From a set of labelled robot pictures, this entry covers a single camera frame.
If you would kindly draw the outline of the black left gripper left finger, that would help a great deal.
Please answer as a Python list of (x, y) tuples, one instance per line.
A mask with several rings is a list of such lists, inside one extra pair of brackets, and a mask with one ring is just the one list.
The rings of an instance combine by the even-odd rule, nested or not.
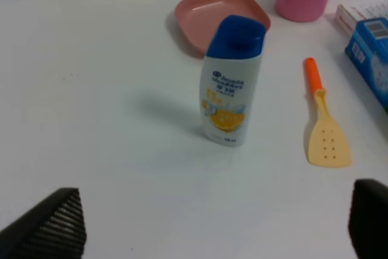
[(79, 189), (63, 187), (1, 231), (1, 258), (82, 258), (86, 242)]

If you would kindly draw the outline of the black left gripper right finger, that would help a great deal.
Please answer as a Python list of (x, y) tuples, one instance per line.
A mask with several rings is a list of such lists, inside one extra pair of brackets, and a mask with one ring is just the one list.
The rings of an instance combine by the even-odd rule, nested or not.
[(373, 179), (354, 183), (348, 231), (358, 258), (387, 258), (387, 186)]

